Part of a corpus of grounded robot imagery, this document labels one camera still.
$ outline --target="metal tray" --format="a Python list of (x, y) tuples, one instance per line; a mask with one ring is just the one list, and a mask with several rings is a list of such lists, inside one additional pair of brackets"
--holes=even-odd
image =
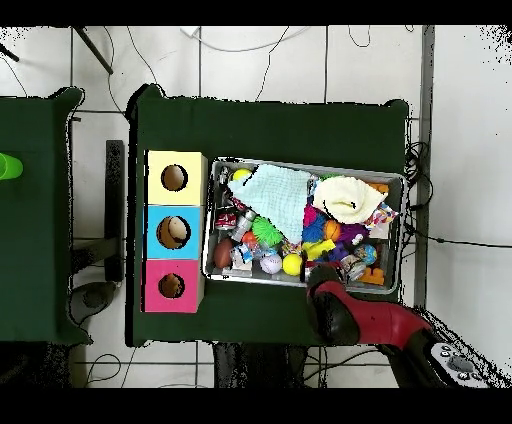
[(277, 274), (269, 275), (265, 273), (259, 265), (259, 261), (253, 261), (252, 277), (226, 276), (222, 275), (222, 270), (215, 267), (213, 263), (213, 251), (218, 241), (228, 237), (228, 231), (217, 230), (214, 228), (215, 223), (215, 206), (220, 204), (221, 190), (219, 187), (218, 177), (223, 166), (227, 166), (233, 170), (247, 168), (253, 170), (256, 166), (267, 163), (271, 165), (307, 171), (311, 174), (322, 175), (327, 173), (337, 173), (339, 175), (359, 178), (368, 183), (387, 184), (389, 186), (389, 194), (386, 198), (386, 204), (393, 210), (400, 212), (393, 223), (390, 225), (389, 236), (385, 243), (387, 254), (383, 255), (380, 267), (384, 270), (384, 285), (367, 284), (360, 281), (351, 281), (347, 284), (347, 291), (359, 293), (389, 294), (398, 286), (398, 273), (400, 267), (402, 233), (404, 223), (404, 211), (407, 193), (407, 181), (399, 174), (391, 174), (384, 172), (361, 171), (354, 169), (330, 168), (312, 165), (299, 165), (292, 163), (261, 161), (256, 159), (234, 159), (234, 158), (217, 158), (212, 163), (210, 172), (210, 185), (208, 192), (208, 202), (205, 223), (205, 238), (202, 255), (203, 273), (211, 280), (218, 281), (238, 281), (240, 283), (256, 283), (256, 284), (273, 284), (290, 287), (305, 287), (305, 283), (299, 280), (299, 277), (287, 275), (283, 270)]

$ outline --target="green spiky ball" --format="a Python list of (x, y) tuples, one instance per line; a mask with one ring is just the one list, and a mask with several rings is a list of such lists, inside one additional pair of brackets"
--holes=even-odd
[(252, 223), (252, 232), (258, 242), (265, 242), (274, 246), (283, 239), (283, 235), (274, 227), (267, 218), (257, 216)]

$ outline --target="orange ball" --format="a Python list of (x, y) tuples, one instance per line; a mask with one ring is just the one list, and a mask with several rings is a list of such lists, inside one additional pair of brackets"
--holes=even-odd
[(324, 238), (325, 240), (331, 239), (337, 241), (341, 236), (341, 224), (334, 219), (326, 221), (324, 224)]

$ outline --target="dark green table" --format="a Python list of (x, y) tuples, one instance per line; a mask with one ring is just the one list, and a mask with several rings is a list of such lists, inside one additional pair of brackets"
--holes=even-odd
[(66, 312), (71, 272), (67, 120), (76, 88), (0, 99), (0, 152), (22, 176), (0, 181), (0, 341), (86, 343)]
[[(209, 160), (234, 156), (403, 173), (408, 106), (401, 100), (374, 106), (167, 99), (157, 86), (146, 85), (132, 96), (128, 112), (129, 258), (142, 255), (146, 149), (200, 151)], [(140, 259), (128, 262), (129, 345), (196, 339), (318, 344), (303, 289), (207, 281), (196, 314), (142, 313)], [(387, 298), (396, 299), (397, 293)]]

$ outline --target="pink box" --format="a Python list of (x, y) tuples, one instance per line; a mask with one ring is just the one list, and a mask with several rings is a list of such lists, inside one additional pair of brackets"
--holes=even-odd
[[(183, 288), (176, 298), (165, 297), (160, 292), (160, 281), (174, 274)], [(204, 294), (204, 277), (200, 261), (194, 259), (149, 259), (146, 261), (146, 281), (143, 312), (195, 313)]]

